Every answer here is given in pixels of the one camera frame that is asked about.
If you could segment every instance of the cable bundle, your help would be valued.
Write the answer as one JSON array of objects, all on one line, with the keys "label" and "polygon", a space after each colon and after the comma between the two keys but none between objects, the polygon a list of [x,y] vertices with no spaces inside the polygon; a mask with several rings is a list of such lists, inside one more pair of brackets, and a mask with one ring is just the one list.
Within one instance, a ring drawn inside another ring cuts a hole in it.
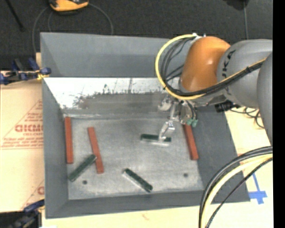
[{"label": "cable bundle", "polygon": [[[260,169],[263,165],[273,160],[273,148],[262,147],[247,153],[244,153],[237,158],[233,159],[231,162],[226,164],[223,168],[221,168],[210,180],[207,187],[204,190],[200,207],[199,207],[199,228],[208,228],[212,223],[215,215],[222,207],[222,205],[227,201],[227,199],[244,183],[246,180],[252,176],[258,169]],[[217,207],[214,213],[210,216],[208,220],[206,214],[208,212],[209,206],[212,203],[214,197],[217,192],[221,189],[221,187],[234,175],[244,170],[249,166],[255,166],[255,168],[245,176],[236,187],[225,197],[225,199],[221,202],[221,204]]]}]

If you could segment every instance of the clamp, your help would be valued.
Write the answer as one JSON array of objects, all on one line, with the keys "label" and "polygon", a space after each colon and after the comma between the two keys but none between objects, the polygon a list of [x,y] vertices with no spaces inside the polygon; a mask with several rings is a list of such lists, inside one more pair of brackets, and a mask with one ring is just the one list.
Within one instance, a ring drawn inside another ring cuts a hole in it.
[{"label": "clamp", "polygon": [[0,85],[8,85],[10,83],[27,81],[35,78],[42,79],[51,74],[52,70],[49,67],[40,69],[37,62],[32,57],[28,60],[31,72],[25,71],[20,60],[16,58],[12,63],[11,71],[8,71],[5,74],[0,73]]}]

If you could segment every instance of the green connector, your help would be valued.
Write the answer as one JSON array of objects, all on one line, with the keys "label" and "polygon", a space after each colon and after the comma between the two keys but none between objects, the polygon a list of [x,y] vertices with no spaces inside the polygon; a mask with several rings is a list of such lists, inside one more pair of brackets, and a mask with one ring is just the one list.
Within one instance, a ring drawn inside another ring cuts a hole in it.
[{"label": "green connector", "polygon": [[187,125],[191,125],[192,127],[196,127],[196,124],[198,123],[198,120],[197,119],[192,119],[192,118],[190,118],[190,119],[188,119],[187,121],[186,121],[186,124]]},{"label": "green connector", "polygon": [[96,161],[96,159],[97,157],[94,154],[91,154],[68,176],[68,179],[70,181],[75,181],[90,165]]},{"label": "green connector", "polygon": [[197,119],[194,119],[191,123],[191,126],[192,127],[196,127],[196,124],[198,124],[198,120]]}]

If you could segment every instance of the wire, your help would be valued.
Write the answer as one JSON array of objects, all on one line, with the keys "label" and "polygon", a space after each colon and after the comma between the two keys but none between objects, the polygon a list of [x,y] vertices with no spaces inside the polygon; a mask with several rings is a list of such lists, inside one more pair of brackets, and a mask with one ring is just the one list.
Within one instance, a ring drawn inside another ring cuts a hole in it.
[{"label": "wire", "polygon": [[34,51],[34,57],[36,56],[37,50],[36,50],[36,45],[35,45],[35,29],[36,29],[36,25],[38,20],[40,19],[41,15],[48,9],[49,7],[44,8],[37,16],[37,18],[35,19],[34,25],[33,25],[33,29],[32,29],[32,44],[33,44],[33,51]]},{"label": "wire", "polygon": [[170,95],[172,95],[173,97],[175,97],[177,99],[180,99],[180,100],[193,100],[193,99],[200,98],[202,96],[206,96],[206,95],[215,93],[215,92],[217,92],[217,91],[219,91],[221,89],[224,89],[225,87],[227,87],[228,85],[230,85],[234,81],[242,78],[246,74],[248,74],[248,73],[250,73],[250,72],[252,72],[254,70],[259,69],[262,66],[262,64],[265,61],[265,59],[266,59],[266,58],[263,58],[262,60],[259,60],[259,61],[251,64],[250,66],[248,66],[246,68],[243,68],[242,70],[238,71],[237,73],[235,73],[235,74],[225,78],[224,80],[218,82],[217,84],[215,84],[215,85],[213,85],[211,87],[208,87],[208,88],[205,88],[205,89],[202,89],[202,90],[198,90],[198,91],[195,91],[195,92],[183,93],[180,90],[176,90],[176,89],[172,88],[170,85],[166,84],[165,78],[162,77],[162,75],[164,75],[164,73],[165,73],[164,71],[166,70],[165,63],[166,63],[167,60],[169,60],[166,57],[170,57],[172,55],[171,51],[175,50],[178,46],[180,46],[180,43],[178,42],[175,47],[172,47],[167,52],[166,56],[163,59],[163,64],[164,64],[165,67],[161,68],[161,73],[160,73],[160,70],[159,70],[159,60],[160,60],[160,57],[161,57],[162,53],[165,51],[165,49],[170,44],[172,44],[172,43],[174,43],[174,42],[176,42],[178,40],[183,40],[183,39],[193,38],[193,37],[195,38],[196,36],[197,36],[196,34],[182,35],[182,36],[178,36],[178,37],[175,37],[175,38],[169,40],[160,49],[159,53],[157,54],[156,60],[155,60],[155,71],[156,71],[156,75],[157,75],[157,78],[158,78],[159,82],[161,83],[163,88],[166,89],[166,91]]},{"label": "wire", "polygon": [[264,128],[264,126],[262,126],[262,125],[258,122],[259,118],[261,117],[261,116],[260,116],[260,110],[257,111],[257,109],[254,109],[254,110],[251,110],[251,111],[248,112],[248,111],[247,111],[248,108],[249,108],[249,107],[245,107],[243,112],[235,111],[235,110],[232,110],[232,109],[230,109],[230,111],[231,111],[231,112],[235,112],[235,113],[240,113],[240,114],[246,114],[246,115],[248,115],[249,117],[253,118],[253,119],[255,120],[256,124],[257,124],[260,128]]},{"label": "wire", "polygon": [[234,175],[238,174],[240,171],[244,170],[245,168],[254,165],[256,163],[259,164],[259,162],[263,162],[265,160],[268,160],[272,158],[272,154],[266,154],[263,155],[261,157],[257,157],[253,160],[250,160],[248,162],[245,162],[244,164],[241,164],[240,166],[237,166],[236,168],[234,168],[233,170],[231,170],[230,172],[228,172],[223,178],[221,178],[216,185],[213,187],[213,189],[211,190],[211,192],[209,193],[206,201],[205,201],[205,205],[204,205],[204,209],[203,209],[203,213],[201,216],[201,227],[204,227],[205,225],[205,213],[207,213],[209,205],[211,204],[211,202],[213,201],[214,197],[216,196],[217,192],[222,188],[222,186],[230,179],[232,178]]},{"label": "wire", "polygon": [[264,162],[262,162],[261,164],[259,164],[257,167],[255,167],[246,177],[244,177],[237,185],[236,187],[225,197],[225,199],[221,202],[221,204],[216,208],[216,210],[213,212],[213,214],[211,215],[206,228],[209,228],[209,226],[211,225],[214,217],[216,216],[216,214],[218,213],[218,211],[220,210],[220,208],[223,206],[223,204],[227,201],[227,199],[236,191],[238,190],[239,187],[241,187],[243,185],[243,183],[245,183],[257,170],[259,170],[262,166],[264,166],[265,164],[271,162],[273,160],[273,158],[270,158]]},{"label": "wire", "polygon": [[214,184],[221,178],[221,176],[226,172],[227,169],[229,169],[230,167],[234,166],[235,164],[238,164],[241,161],[245,161],[249,158],[253,158],[253,157],[257,157],[260,155],[264,155],[264,154],[269,154],[272,153],[273,148],[272,146],[268,146],[268,147],[261,147],[261,148],[257,148],[251,151],[248,151],[234,159],[232,159],[229,163],[227,163],[225,166],[223,166],[219,171],[217,171],[217,173],[210,179],[210,181],[208,182],[206,188],[204,189],[201,201],[200,201],[200,206],[199,206],[199,227],[201,227],[201,216],[203,214],[203,210],[204,210],[204,204],[205,204],[205,200],[208,197],[209,192],[211,192]]},{"label": "wire", "polygon": [[[99,10],[101,13],[103,13],[103,15],[105,15],[105,17],[108,19],[108,21],[110,23],[111,35],[113,35],[114,34],[114,26],[112,24],[112,21],[111,21],[110,17],[101,8],[97,7],[96,5],[91,4],[91,3],[89,3],[89,5],[94,7],[95,9]],[[52,15],[53,15],[53,11],[51,11],[51,13],[50,13],[50,15],[49,15],[49,17],[47,19],[47,22],[48,22],[47,23],[47,28],[48,28],[49,32],[52,32],[52,29],[51,29],[51,26],[50,26],[50,20],[51,20]]]},{"label": "wire", "polygon": [[100,7],[98,7],[98,6],[96,6],[96,5],[92,4],[92,3],[89,3],[89,5],[92,6],[93,8],[95,8],[95,9],[97,9],[98,11],[100,11],[108,19],[108,21],[110,23],[110,27],[111,27],[111,35],[113,35],[114,34],[114,26],[113,26],[113,23],[112,23],[109,15],[107,15],[107,13],[105,11],[103,11]]},{"label": "wire", "polygon": [[184,67],[184,65],[180,65],[179,67],[177,67],[176,69],[174,69],[172,72],[170,72],[167,76],[166,76],[166,80],[168,81],[168,77],[170,77],[173,73],[175,73],[176,71],[182,69]]},{"label": "wire", "polygon": [[51,18],[52,18],[52,15],[53,15],[53,11],[51,11],[51,13],[49,14],[49,16],[48,16],[48,19],[47,19],[47,28],[48,28],[48,30],[49,30],[49,32],[52,32],[52,29],[51,29],[51,26],[50,26],[50,20],[51,20]]},{"label": "wire", "polygon": [[246,37],[246,40],[248,40],[249,35],[248,35],[248,21],[247,21],[247,12],[246,12],[246,2],[243,1],[243,4],[244,4],[243,11],[244,11],[244,23],[245,23],[245,37]]},{"label": "wire", "polygon": [[250,113],[253,113],[256,111],[256,109],[250,111],[250,112],[245,112],[245,110],[243,112],[239,112],[239,111],[235,111],[235,110],[232,110],[232,109],[229,109],[229,111],[231,112],[235,112],[235,113],[240,113],[240,114],[250,114]]}]

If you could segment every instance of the yellow cable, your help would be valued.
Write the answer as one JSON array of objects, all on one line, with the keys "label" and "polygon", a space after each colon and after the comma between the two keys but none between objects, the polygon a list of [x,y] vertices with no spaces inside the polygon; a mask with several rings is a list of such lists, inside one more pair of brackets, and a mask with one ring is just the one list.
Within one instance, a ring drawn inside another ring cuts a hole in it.
[{"label": "yellow cable", "polygon": [[238,174],[240,171],[244,170],[245,168],[251,166],[251,165],[255,165],[263,163],[264,161],[272,158],[272,154],[266,154],[260,157],[255,157],[252,160],[245,162],[244,164],[241,164],[240,166],[236,167],[235,169],[233,169],[232,171],[228,172],[219,182],[217,182],[217,184],[214,186],[214,188],[212,189],[212,191],[209,193],[207,200],[205,202],[204,205],[204,210],[202,213],[202,217],[201,217],[201,227],[206,227],[207,223],[205,222],[206,220],[206,213],[209,209],[210,204],[212,203],[214,197],[216,196],[217,192],[221,189],[221,187],[234,175]]},{"label": "yellow cable", "polygon": [[[159,52],[158,52],[158,54],[157,54],[157,57],[156,57],[156,60],[155,60],[155,72],[156,72],[156,75],[157,75],[157,78],[158,78],[159,82],[161,83],[161,85],[164,87],[164,89],[165,89],[170,95],[172,95],[173,97],[175,97],[175,98],[177,98],[177,99],[180,99],[180,100],[194,100],[194,99],[197,99],[197,98],[200,98],[200,97],[204,96],[206,93],[200,94],[200,95],[193,95],[193,96],[180,96],[180,95],[175,94],[174,92],[172,92],[170,89],[167,88],[166,84],[164,83],[164,81],[163,81],[163,79],[162,79],[162,77],[161,77],[161,74],[160,74],[160,72],[159,72],[159,60],[160,60],[160,57],[161,57],[162,53],[164,52],[164,50],[165,50],[170,44],[172,44],[173,42],[175,42],[175,41],[177,41],[177,40],[180,40],[180,39],[191,38],[191,37],[196,37],[196,36],[197,36],[196,34],[192,34],[192,35],[191,35],[191,34],[189,34],[189,35],[182,35],[182,36],[178,36],[178,37],[175,37],[175,38],[169,40],[169,41],[166,42],[166,43],[163,45],[163,47],[159,50]],[[243,68],[242,70],[240,70],[240,71],[238,71],[237,73],[235,73],[235,74],[233,74],[233,75],[231,75],[231,76],[225,78],[224,80],[222,80],[222,81],[216,83],[215,85],[218,85],[218,84],[220,84],[220,83],[223,83],[223,82],[229,80],[231,77],[234,77],[234,76],[236,76],[236,75],[242,73],[243,71],[245,71],[245,70],[247,70],[247,69],[253,67],[254,65],[256,65],[256,64],[258,64],[258,63],[264,62],[265,59],[266,59],[266,57],[263,58],[262,60],[259,60],[259,61],[255,62],[255,63],[249,65],[248,67]]]}]

